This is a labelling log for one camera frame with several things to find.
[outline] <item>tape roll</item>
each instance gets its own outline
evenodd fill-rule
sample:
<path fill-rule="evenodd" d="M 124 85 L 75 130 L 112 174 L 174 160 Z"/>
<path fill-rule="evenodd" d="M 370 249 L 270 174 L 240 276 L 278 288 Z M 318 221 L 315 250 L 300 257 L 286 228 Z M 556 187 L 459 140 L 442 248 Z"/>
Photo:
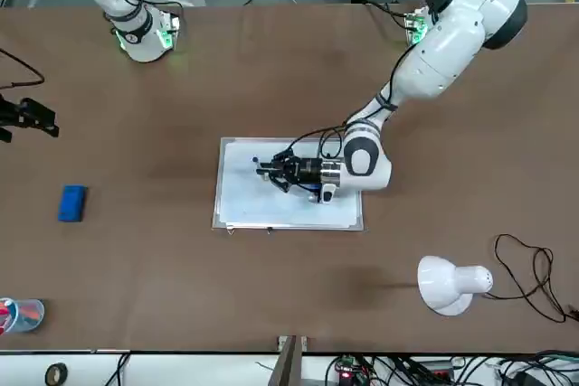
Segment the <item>tape roll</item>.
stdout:
<path fill-rule="evenodd" d="M 46 383 L 46 386 L 61 386 L 68 375 L 69 370 L 64 363 L 55 363 L 46 370 L 44 383 Z"/>

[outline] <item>white lamp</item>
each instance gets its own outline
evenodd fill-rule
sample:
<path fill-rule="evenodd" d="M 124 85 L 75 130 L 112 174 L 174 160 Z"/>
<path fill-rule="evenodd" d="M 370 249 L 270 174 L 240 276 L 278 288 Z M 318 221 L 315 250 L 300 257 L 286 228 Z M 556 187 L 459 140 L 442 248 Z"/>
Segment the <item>white lamp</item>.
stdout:
<path fill-rule="evenodd" d="M 456 267 L 443 258 L 424 257 L 418 265 L 418 287 L 430 309 L 453 316 L 469 307 L 473 294 L 490 291 L 492 275 L 481 266 Z"/>

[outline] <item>circuit board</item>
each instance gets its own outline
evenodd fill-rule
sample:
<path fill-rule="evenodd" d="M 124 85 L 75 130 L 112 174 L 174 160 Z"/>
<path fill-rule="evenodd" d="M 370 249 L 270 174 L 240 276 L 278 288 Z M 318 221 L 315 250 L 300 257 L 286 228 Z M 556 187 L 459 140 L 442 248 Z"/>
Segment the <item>circuit board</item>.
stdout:
<path fill-rule="evenodd" d="M 424 16 L 420 14 L 421 12 L 422 10 L 417 9 L 414 14 L 408 14 L 404 18 L 404 25 L 413 28 L 411 31 L 406 31 L 409 45 L 415 45 L 422 41 L 428 32 L 428 24 L 426 23 Z"/>

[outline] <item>green led light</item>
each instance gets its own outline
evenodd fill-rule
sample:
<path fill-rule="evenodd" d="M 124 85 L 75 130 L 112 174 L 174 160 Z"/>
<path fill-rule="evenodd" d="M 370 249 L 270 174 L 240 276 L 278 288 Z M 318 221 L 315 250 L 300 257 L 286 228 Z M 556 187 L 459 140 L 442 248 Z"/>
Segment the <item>green led light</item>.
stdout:
<path fill-rule="evenodd" d="M 173 47 L 173 35 L 171 33 L 167 31 L 163 32 L 157 31 L 157 34 L 159 36 L 159 39 L 161 40 L 161 43 L 163 44 L 163 48 L 170 49 L 171 47 Z"/>

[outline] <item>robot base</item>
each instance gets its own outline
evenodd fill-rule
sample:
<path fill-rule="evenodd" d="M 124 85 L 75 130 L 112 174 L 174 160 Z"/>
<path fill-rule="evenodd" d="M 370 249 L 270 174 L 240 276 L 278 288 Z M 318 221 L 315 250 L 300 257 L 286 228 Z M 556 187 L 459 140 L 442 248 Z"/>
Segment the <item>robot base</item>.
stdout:
<path fill-rule="evenodd" d="M 146 8 L 153 16 L 153 25 L 147 34 L 143 36 L 140 43 L 131 44 L 118 32 L 115 32 L 119 39 L 120 48 L 127 52 L 132 60 L 137 62 L 156 61 L 165 52 L 176 47 L 179 34 L 179 17 L 160 11 L 150 5 L 147 5 Z"/>

